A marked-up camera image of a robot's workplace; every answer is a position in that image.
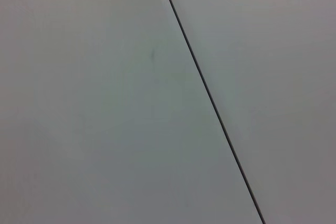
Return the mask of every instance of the panel seam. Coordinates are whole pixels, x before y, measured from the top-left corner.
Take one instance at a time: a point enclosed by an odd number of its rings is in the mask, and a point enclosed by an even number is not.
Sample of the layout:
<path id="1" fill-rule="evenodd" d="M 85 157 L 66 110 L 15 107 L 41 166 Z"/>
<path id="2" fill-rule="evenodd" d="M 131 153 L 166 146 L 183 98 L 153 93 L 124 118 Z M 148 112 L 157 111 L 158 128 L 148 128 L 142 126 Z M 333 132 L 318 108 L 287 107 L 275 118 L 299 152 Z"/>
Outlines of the panel seam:
<path id="1" fill-rule="evenodd" d="M 177 11 L 176 11 L 176 9 L 175 9 L 175 6 L 174 6 L 174 4 L 173 4 L 173 1 L 172 1 L 172 0 L 169 0 L 169 3 L 170 3 L 170 5 L 171 5 L 171 7 L 172 7 L 172 9 L 173 9 L 173 12 L 174 12 L 174 14 L 175 14 L 175 17 L 176 17 L 176 19 L 177 19 L 177 22 L 178 22 L 178 24 L 179 24 L 179 26 L 180 26 L 180 29 L 181 29 L 181 32 L 182 32 L 182 34 L 183 34 L 184 40 L 185 40 L 185 42 L 187 43 L 188 49 L 189 49 L 189 51 L 190 51 L 190 53 L 191 53 L 191 56 L 192 56 L 192 58 L 193 58 L 193 60 L 194 60 L 194 63 L 195 63 L 196 68 L 197 68 L 197 71 L 198 71 L 198 73 L 199 73 L 199 75 L 200 75 L 200 77 L 201 77 L 201 80 L 202 80 L 202 83 L 203 83 L 203 85 L 204 85 L 204 87 L 205 87 L 205 90 L 206 90 L 206 92 L 207 92 L 207 94 L 208 94 L 208 96 L 209 96 L 209 98 L 210 98 L 211 104 L 212 104 L 212 106 L 213 106 L 213 108 L 214 108 L 214 110 L 215 110 L 216 116 L 217 116 L 217 118 L 218 118 L 218 120 L 219 120 L 219 123 L 221 124 L 222 130 L 223 130 L 224 135 L 225 135 L 225 137 L 226 137 L 227 143 L 228 143 L 228 145 L 229 145 L 229 147 L 230 147 L 230 149 L 231 149 L 231 152 L 232 152 L 232 154 L 233 154 L 233 157 L 234 157 L 234 159 L 235 159 L 235 161 L 236 161 L 236 163 L 237 163 L 237 165 L 238 165 L 239 171 L 240 171 L 240 173 L 241 173 L 241 175 L 242 175 L 242 177 L 243 177 L 243 180 L 244 180 L 245 185 L 246 185 L 246 187 L 247 187 L 247 189 L 248 189 L 248 192 L 249 192 L 249 194 L 250 194 L 250 196 L 251 196 L 251 199 L 252 199 L 252 201 L 253 201 L 253 203 L 254 203 L 254 206 L 255 206 L 255 208 L 256 208 L 256 210 L 257 210 L 257 212 L 258 212 L 258 215 L 259 215 L 259 217 L 260 217 L 260 219 L 261 219 L 261 222 L 262 222 L 262 224 L 266 224 L 265 219 L 264 219 L 264 217 L 263 217 L 263 215 L 262 215 L 262 213 L 261 213 L 260 207 L 259 207 L 259 205 L 258 205 L 258 202 L 257 202 L 257 200 L 256 200 L 256 197 L 255 197 L 255 195 L 254 195 L 254 193 L 253 193 L 253 191 L 252 191 L 252 189 L 251 189 L 251 186 L 250 186 L 250 184 L 249 184 L 249 182 L 248 182 L 248 180 L 247 180 L 247 177 L 246 177 L 246 174 L 245 174 L 245 172 L 244 172 L 244 170 L 243 170 L 242 164 L 240 163 L 240 161 L 239 161 L 239 159 L 238 159 L 237 153 L 236 153 L 236 151 L 235 151 L 235 149 L 234 149 L 234 147 L 233 147 L 233 144 L 232 144 L 232 142 L 231 142 L 231 140 L 230 140 L 230 137 L 229 137 L 229 135 L 228 135 L 228 133 L 227 133 L 227 130 L 226 130 L 226 128 L 225 128 L 225 125 L 224 125 L 224 123 L 223 123 L 223 120 L 222 120 L 222 118 L 221 118 L 221 116 L 220 116 L 220 114 L 219 114 L 218 108 L 217 108 L 217 106 L 216 106 L 216 104 L 215 104 L 215 101 L 214 101 L 214 99 L 213 99 L 213 97 L 212 97 L 212 95 L 211 95 L 211 93 L 210 93 L 209 87 L 208 87 L 208 85 L 207 85 L 207 83 L 206 83 L 206 81 L 205 81 L 205 79 L 204 79 L 204 76 L 203 76 L 202 71 L 201 71 L 201 69 L 200 69 L 200 66 L 199 66 L 199 64 L 198 64 L 198 62 L 197 62 L 197 59 L 196 59 L 195 54 L 194 54 L 194 51 L 193 51 L 193 49 L 192 49 L 192 47 L 191 47 L 191 45 L 190 45 L 190 42 L 189 42 L 189 40 L 188 40 L 188 38 L 187 38 L 187 35 L 186 35 L 185 31 L 184 31 L 184 28 L 183 28 L 183 26 L 182 26 L 181 20 L 180 20 L 180 18 L 179 18 L 179 16 L 178 16 Z"/>

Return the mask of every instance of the dark line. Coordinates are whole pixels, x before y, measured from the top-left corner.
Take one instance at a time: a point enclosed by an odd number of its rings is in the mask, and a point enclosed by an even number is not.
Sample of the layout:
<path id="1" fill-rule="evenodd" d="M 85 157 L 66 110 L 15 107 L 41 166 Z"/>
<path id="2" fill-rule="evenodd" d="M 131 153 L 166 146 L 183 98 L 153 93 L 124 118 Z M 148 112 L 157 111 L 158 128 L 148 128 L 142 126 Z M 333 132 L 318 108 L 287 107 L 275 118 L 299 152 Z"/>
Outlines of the dark line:
<path id="1" fill-rule="evenodd" d="M 250 196 L 251 196 L 251 198 L 252 198 L 252 201 L 253 201 L 253 203 L 254 203 L 256 209 L 257 209 L 257 212 L 258 212 L 258 214 L 259 214 L 259 217 L 260 217 L 260 219 L 261 219 L 261 222 L 262 222 L 262 224 L 266 224 L 265 219 L 264 219 L 264 217 L 263 217 L 263 215 L 262 215 L 262 213 L 261 213 L 261 210 L 260 210 L 260 208 L 259 208 L 258 202 L 257 202 L 257 200 L 256 200 L 256 197 L 254 196 L 254 194 L 253 194 L 253 192 L 252 192 L 251 186 L 250 186 L 250 184 L 249 184 L 249 182 L 248 182 L 248 180 L 247 180 L 247 177 L 246 177 L 245 172 L 244 172 L 244 170 L 243 170 L 243 168 L 242 168 L 242 165 L 241 165 L 241 163 L 240 163 L 240 161 L 239 161 L 239 159 L 238 159 L 238 156 L 237 156 L 237 154 L 236 154 L 236 151 L 235 151 L 235 149 L 234 149 L 234 147 L 233 147 L 233 145 L 232 145 L 232 142 L 231 142 L 231 140 L 230 140 L 230 138 L 229 138 L 229 135 L 227 134 L 227 131 L 226 131 L 225 126 L 224 126 L 224 123 L 223 123 L 223 120 L 222 120 L 222 118 L 221 118 L 221 116 L 220 116 L 220 114 L 219 114 L 219 111 L 218 111 L 217 106 L 216 106 L 216 104 L 215 104 L 215 102 L 214 102 L 214 99 L 212 98 L 212 95 L 211 95 L 211 93 L 210 93 L 209 87 L 208 87 L 208 85 L 206 84 L 206 81 L 205 81 L 205 79 L 204 79 L 204 76 L 203 76 L 203 74 L 202 74 L 202 71 L 201 71 L 201 69 L 200 69 L 200 66 L 198 65 L 198 62 L 197 62 L 196 57 L 195 57 L 195 55 L 194 55 L 194 51 L 193 51 L 193 49 L 191 48 L 191 45 L 190 45 L 189 40 L 188 40 L 188 38 L 187 38 L 187 35 L 185 34 L 185 31 L 184 31 L 183 26 L 182 26 L 182 24 L 181 24 L 180 18 L 178 17 L 178 14 L 177 14 L 177 12 L 176 12 L 176 9 L 175 9 L 175 6 L 174 6 L 174 4 L 173 4 L 173 1 L 172 1 L 172 0 L 169 0 L 169 2 L 170 2 L 171 6 L 172 6 L 172 8 L 173 8 L 173 12 L 174 12 L 175 17 L 176 17 L 176 19 L 177 19 L 177 22 L 178 22 L 178 24 L 179 24 L 179 26 L 180 26 L 180 29 L 181 29 L 181 31 L 182 31 L 183 37 L 184 37 L 184 39 L 185 39 L 185 42 L 186 42 L 187 45 L 188 45 L 189 51 L 190 51 L 190 53 L 191 53 L 191 56 L 193 57 L 193 60 L 194 60 L 194 62 L 195 62 L 195 65 L 196 65 L 196 68 L 197 68 L 197 70 L 198 70 L 198 73 L 199 73 L 199 75 L 201 76 L 201 79 L 202 79 L 203 85 L 204 85 L 204 87 L 205 87 L 205 90 L 206 90 L 206 92 L 207 92 L 207 94 L 208 94 L 208 96 L 209 96 L 209 98 L 210 98 L 210 101 L 211 101 L 212 106 L 214 107 L 214 110 L 215 110 L 215 112 L 216 112 L 217 118 L 218 118 L 218 120 L 219 120 L 219 122 L 220 122 L 220 124 L 221 124 L 221 126 L 222 126 L 224 135 L 225 135 L 225 137 L 226 137 L 226 139 L 227 139 L 227 142 L 228 142 L 228 144 L 229 144 L 229 146 L 230 146 L 230 149 L 231 149 L 232 154 L 233 154 L 233 156 L 234 156 L 234 158 L 235 158 L 235 161 L 236 161 L 236 163 L 237 163 L 237 165 L 238 165 L 238 168 L 239 168 L 239 170 L 240 170 L 240 173 L 242 174 L 242 177 L 243 177 L 243 179 L 244 179 L 244 182 L 245 182 L 245 184 L 246 184 L 246 187 L 247 187 L 247 189 L 248 189 L 248 192 L 250 193 Z"/>

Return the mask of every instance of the smudge mark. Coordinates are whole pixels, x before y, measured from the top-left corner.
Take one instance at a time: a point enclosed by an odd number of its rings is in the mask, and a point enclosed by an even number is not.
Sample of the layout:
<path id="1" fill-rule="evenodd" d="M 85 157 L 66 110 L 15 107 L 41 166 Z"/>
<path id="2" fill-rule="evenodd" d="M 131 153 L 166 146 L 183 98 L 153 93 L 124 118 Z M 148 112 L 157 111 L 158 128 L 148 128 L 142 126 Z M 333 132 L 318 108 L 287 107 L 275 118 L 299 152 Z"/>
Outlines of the smudge mark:
<path id="1" fill-rule="evenodd" d="M 151 62 L 152 62 L 153 64 L 155 64 L 155 48 L 152 49 L 150 58 L 151 58 Z"/>

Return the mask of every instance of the white panel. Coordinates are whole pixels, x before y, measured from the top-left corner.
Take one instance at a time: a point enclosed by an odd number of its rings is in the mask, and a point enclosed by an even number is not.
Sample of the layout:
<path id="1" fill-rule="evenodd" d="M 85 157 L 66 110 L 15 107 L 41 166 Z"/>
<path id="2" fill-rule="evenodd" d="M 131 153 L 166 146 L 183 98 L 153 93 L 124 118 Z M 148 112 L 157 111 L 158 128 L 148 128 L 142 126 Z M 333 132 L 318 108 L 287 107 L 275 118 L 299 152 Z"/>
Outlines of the white panel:
<path id="1" fill-rule="evenodd" d="M 336 219 L 336 0 L 172 0 L 266 223 Z"/>
<path id="2" fill-rule="evenodd" d="M 259 223 L 168 0 L 0 0 L 0 223 Z"/>

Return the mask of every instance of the gray wall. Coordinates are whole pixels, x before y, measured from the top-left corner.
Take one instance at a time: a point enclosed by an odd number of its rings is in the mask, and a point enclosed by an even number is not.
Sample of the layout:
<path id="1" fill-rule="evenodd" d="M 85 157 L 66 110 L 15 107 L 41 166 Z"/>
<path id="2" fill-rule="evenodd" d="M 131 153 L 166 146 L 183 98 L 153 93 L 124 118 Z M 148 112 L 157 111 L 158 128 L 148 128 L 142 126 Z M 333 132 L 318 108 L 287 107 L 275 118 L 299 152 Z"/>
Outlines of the gray wall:
<path id="1" fill-rule="evenodd" d="M 168 0 L 0 0 L 1 224 L 260 224 Z"/>

